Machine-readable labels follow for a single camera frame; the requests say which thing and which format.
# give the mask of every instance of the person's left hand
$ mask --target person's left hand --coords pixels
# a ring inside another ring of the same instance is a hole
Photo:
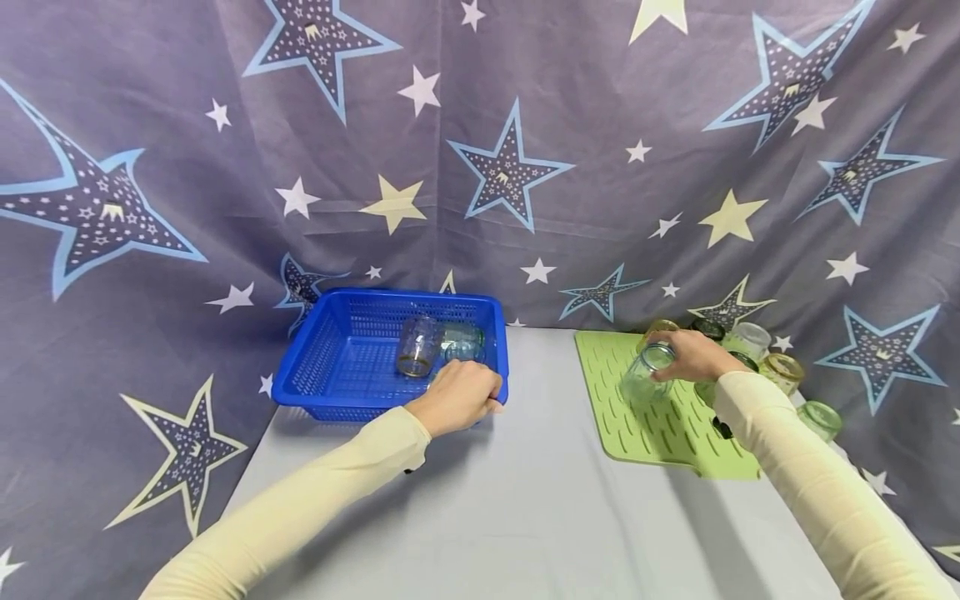
[[[503,405],[496,396],[502,384],[500,375],[486,365],[452,360],[440,369],[426,393],[406,409],[437,438],[468,429],[489,412],[501,412]]]

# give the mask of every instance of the blue plastic basket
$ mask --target blue plastic basket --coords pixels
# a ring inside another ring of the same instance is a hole
[[[280,362],[274,401],[317,420],[368,421],[426,391],[427,379],[396,370],[403,322],[428,315],[484,332],[484,362],[503,377],[507,333],[500,302],[485,296],[342,288],[323,294]]]

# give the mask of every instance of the jar on mat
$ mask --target jar on mat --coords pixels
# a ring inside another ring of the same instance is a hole
[[[704,317],[697,317],[690,323],[688,329],[693,329],[694,331],[699,331],[707,336],[708,339],[713,340],[717,344],[723,342],[724,336],[727,335],[727,328],[722,326],[716,321],[711,321]]]
[[[743,352],[737,352],[736,350],[731,351],[730,356],[733,356],[741,363],[747,366],[753,372],[758,372],[759,367],[754,362],[754,359],[747,356]],[[713,401],[716,399],[716,382],[715,381],[698,381],[693,386],[693,391],[697,393],[697,396],[708,406],[713,408]]]
[[[617,386],[627,403],[659,399],[670,392],[671,381],[655,381],[651,375],[666,369],[677,355],[666,344],[648,344],[636,356]]]
[[[636,344],[636,351],[641,352],[643,350],[643,347],[647,345],[647,338],[650,337],[650,334],[654,331],[677,331],[678,329],[680,329],[680,326],[669,319],[656,319],[650,323],[646,333],[643,334],[643,337],[641,337],[640,341]]]
[[[797,409],[797,417],[800,417],[804,425],[828,444],[843,429],[843,419],[840,418],[840,415],[823,402],[817,402],[816,400],[801,404],[800,408]]]
[[[767,353],[773,338],[766,329],[758,324],[740,322],[724,337],[722,346],[727,350],[743,352],[759,361]]]
[[[773,381],[780,390],[791,397],[804,381],[804,368],[792,356],[771,352],[760,363],[760,374]]]

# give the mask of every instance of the cream star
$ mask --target cream star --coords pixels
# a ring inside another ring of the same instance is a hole
[[[477,23],[483,17],[487,16],[485,13],[480,12],[480,9],[477,8],[477,2],[479,0],[473,0],[473,2],[467,4],[466,2],[461,2],[460,4],[464,7],[464,20],[461,22],[461,25],[469,25],[473,28],[473,32],[477,31]]]
[[[220,314],[224,314],[231,308],[236,308],[237,306],[253,306],[253,301],[250,300],[250,294],[253,292],[253,282],[250,282],[250,285],[247,286],[245,290],[238,290],[237,288],[230,286],[229,292],[227,292],[226,298],[220,298],[219,300],[211,300],[209,302],[204,302],[204,304],[213,304],[215,306],[220,306]]]
[[[747,225],[749,219],[760,207],[767,204],[765,200],[757,200],[739,204],[733,196],[733,190],[727,192],[727,198],[724,199],[720,210],[707,216],[700,222],[700,225],[709,225],[713,227],[710,232],[710,239],[707,242],[707,248],[710,248],[728,235],[735,235],[748,242],[754,241],[754,235],[750,232]]]
[[[437,84],[437,80],[440,78],[440,73],[436,75],[431,75],[430,77],[424,78],[420,74],[420,70],[414,65],[414,82],[412,85],[404,87],[399,92],[401,96],[405,96],[414,101],[414,116],[420,116],[420,111],[423,110],[425,105],[430,105],[432,107],[438,107],[440,101],[437,100],[437,94],[434,93],[433,87]]]
[[[857,275],[870,271],[869,267],[864,267],[856,262],[856,252],[843,260],[828,260],[827,264],[833,269],[827,279],[842,277],[847,280],[848,285],[853,285],[853,280],[856,279]]]
[[[884,494],[897,495],[897,493],[891,490],[887,485],[887,471],[883,471],[879,475],[874,475],[865,468],[861,468],[860,472],[863,473],[863,478],[867,480],[867,483],[869,483],[870,487],[874,489],[874,492],[878,493],[880,496],[883,496]]]
[[[209,489],[210,472],[247,450],[244,444],[214,428],[212,386],[213,375],[194,395],[185,417],[120,395],[167,449],[167,458],[136,498],[104,529],[114,527],[179,494],[183,500],[187,528],[194,538],[197,537]]]
[[[789,349],[793,347],[793,344],[790,344],[790,336],[781,338],[781,336],[778,335],[776,336],[776,338],[777,338],[777,341],[770,345],[771,348],[776,348],[781,352],[787,352]]]
[[[224,130],[224,125],[233,126],[227,118],[227,105],[220,106],[216,98],[213,99],[213,110],[206,112],[205,115],[217,122],[217,133]]]
[[[797,126],[793,128],[793,133],[790,133],[790,135],[796,135],[797,132],[804,127],[813,127],[818,130],[823,129],[825,127],[824,110],[830,108],[830,105],[834,102],[836,102],[836,98],[821,100],[819,93],[815,95],[810,99],[810,104],[806,105],[806,108],[793,116],[793,118],[797,119]]]
[[[640,10],[636,14],[634,30],[630,33],[630,43],[634,43],[661,17],[684,34],[687,33],[684,0],[640,0]]]
[[[897,38],[897,40],[890,44],[890,47],[888,47],[887,50],[900,48],[900,51],[904,54],[910,52],[910,46],[926,37],[924,34],[917,33],[918,29],[920,29],[920,23],[917,23],[910,29],[895,29],[894,36]]]
[[[520,270],[527,274],[527,284],[533,283],[534,281],[549,283],[549,281],[546,280],[546,276],[556,268],[557,267],[544,267],[543,259],[537,258],[536,265],[533,267],[520,267]]]
[[[269,399],[274,399],[273,396],[274,388],[274,374],[270,373],[266,377],[260,375],[260,391],[258,394],[266,394]]]
[[[670,219],[669,221],[664,221],[663,219],[660,219],[660,227],[659,227],[656,231],[654,231],[653,233],[651,233],[651,234],[647,237],[647,239],[649,240],[650,238],[652,238],[652,237],[655,236],[655,235],[658,236],[658,237],[660,237],[660,238],[662,238],[664,235],[666,235],[666,232],[667,232],[667,231],[669,231],[670,229],[672,229],[672,227],[674,227],[675,225],[677,225],[677,224],[680,222],[680,215],[682,215],[682,214],[683,214],[682,212],[678,212],[678,213],[677,213],[677,216],[674,217],[673,219]]]
[[[390,235],[394,234],[404,219],[426,219],[426,215],[414,206],[414,199],[423,181],[417,181],[410,187],[398,190],[382,175],[378,177],[380,177],[380,196],[383,200],[361,208],[360,212],[384,217],[387,220],[387,230]]]
[[[303,178],[300,177],[297,178],[297,182],[294,183],[294,186],[290,189],[278,187],[276,192],[287,203],[283,207],[284,217],[296,210],[298,213],[309,219],[310,213],[307,210],[307,207],[320,199],[317,196],[311,196],[303,191]]]
[[[719,303],[713,306],[701,306],[700,308],[690,308],[687,310],[692,315],[704,317],[724,326],[728,331],[740,323],[746,317],[754,314],[757,310],[767,304],[772,304],[776,300],[761,300],[759,302],[747,302],[743,299],[747,290],[747,283],[750,281],[750,274],[746,274],[739,283],[736,284],[727,296]]]
[[[630,164],[635,160],[639,160],[640,162],[646,162],[646,160],[644,160],[644,157],[647,156],[647,153],[650,152],[651,150],[653,150],[653,146],[644,146],[643,140],[642,139],[639,140],[633,148],[627,149],[627,152],[630,153],[630,158],[627,159],[627,164]]]
[[[932,546],[934,550],[950,560],[960,563],[960,546]]]
[[[7,548],[3,554],[0,554],[0,591],[3,591],[3,582],[6,581],[8,577],[13,575],[13,573],[23,566],[26,563],[13,563],[10,564],[10,554],[13,552],[12,546]]]
[[[450,272],[446,274],[444,278],[444,284],[440,286],[441,294],[456,294],[457,286],[453,283],[453,269],[450,269]]]

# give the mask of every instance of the green drying mat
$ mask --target green drying mat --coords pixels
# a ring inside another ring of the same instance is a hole
[[[607,331],[577,331],[574,336],[607,454],[621,461],[683,465],[707,479],[759,479],[754,455],[716,433],[713,410],[696,395],[692,383],[675,381],[670,398],[633,406],[624,402],[617,383],[634,360],[640,337]]]

